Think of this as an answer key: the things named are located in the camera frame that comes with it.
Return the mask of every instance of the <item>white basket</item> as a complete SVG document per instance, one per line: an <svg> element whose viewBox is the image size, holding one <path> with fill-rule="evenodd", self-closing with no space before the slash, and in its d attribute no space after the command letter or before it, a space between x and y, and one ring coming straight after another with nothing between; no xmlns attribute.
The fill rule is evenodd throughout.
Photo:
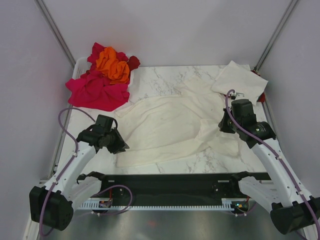
<svg viewBox="0 0 320 240"><path fill-rule="evenodd" d="M75 63L72 78L79 79L82 74L86 73L86 71L90 69L90 67L91 67L91 62L87 61L87 57L85 56L80 57ZM130 83L128 87L132 85L133 79L134 79L134 71L131 71Z"/></svg>

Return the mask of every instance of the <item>marble tabletop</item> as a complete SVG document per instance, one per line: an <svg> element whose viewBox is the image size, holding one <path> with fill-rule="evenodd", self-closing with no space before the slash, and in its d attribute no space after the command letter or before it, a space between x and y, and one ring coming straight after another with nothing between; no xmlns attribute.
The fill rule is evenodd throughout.
<svg viewBox="0 0 320 240"><path fill-rule="evenodd" d="M208 66L159 66L159 67L140 67L134 70L132 84L129 87L130 98L124 108L145 98L156 96L166 96L179 94L174 86L191 78L193 75L202 80L213 84L215 77L224 68L222 65ZM253 106L258 121L267 121L262 104L257 103ZM114 112L106 112L97 109L81 108L89 113L93 118L99 114L114 117ZM77 136L82 130L92 124L82 112L72 110L68 131ZM68 159L68 155L74 150L75 144L67 136L64 140L58 169L60 169ZM224 156L213 152L209 147L197 154L171 160L135 167L117 166L117 155L110 154L106 148L99 150L93 159L86 165L82 173L88 174L91 171L103 174L193 174L193 173L236 173L266 172L263 164L258 157L242 142L240 145L240 155L237 158Z"/></svg>

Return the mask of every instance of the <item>orange cloth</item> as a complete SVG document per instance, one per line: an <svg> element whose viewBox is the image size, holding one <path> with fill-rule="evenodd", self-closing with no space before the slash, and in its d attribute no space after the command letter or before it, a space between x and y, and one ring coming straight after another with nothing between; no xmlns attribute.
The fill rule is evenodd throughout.
<svg viewBox="0 0 320 240"><path fill-rule="evenodd" d="M109 78L110 84L126 84L130 80L128 64L117 59L117 52L111 46L100 52L99 59L95 62L96 70Z"/></svg>

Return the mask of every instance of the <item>folded white cloth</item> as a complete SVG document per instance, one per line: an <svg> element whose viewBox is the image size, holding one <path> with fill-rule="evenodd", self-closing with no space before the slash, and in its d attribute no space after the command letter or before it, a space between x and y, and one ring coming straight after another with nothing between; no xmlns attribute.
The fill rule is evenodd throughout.
<svg viewBox="0 0 320 240"><path fill-rule="evenodd" d="M227 94L229 90L234 89L237 93L244 94L244 98L249 99L254 105L257 104L268 83L267 80L234 61L231 61L215 80L211 87L212 91Z"/></svg>
<svg viewBox="0 0 320 240"><path fill-rule="evenodd" d="M209 146L220 154L237 156L239 137L219 131L224 98L194 76L175 88L179 95L142 99L116 111L119 132L129 145L117 154L117 167L175 160Z"/></svg>

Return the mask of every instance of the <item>white wall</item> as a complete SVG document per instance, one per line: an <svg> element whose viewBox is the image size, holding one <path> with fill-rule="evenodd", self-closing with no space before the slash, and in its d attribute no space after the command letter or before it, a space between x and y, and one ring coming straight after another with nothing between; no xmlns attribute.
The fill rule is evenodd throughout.
<svg viewBox="0 0 320 240"><path fill-rule="evenodd" d="M254 66L290 0L44 0L75 59L94 42L142 66Z"/></svg>
<svg viewBox="0 0 320 240"><path fill-rule="evenodd" d="M320 1L300 1L260 73L283 151L320 196Z"/></svg>
<svg viewBox="0 0 320 240"><path fill-rule="evenodd" d="M33 0L0 8L0 233L20 240L29 191L46 176L72 68Z"/></svg>

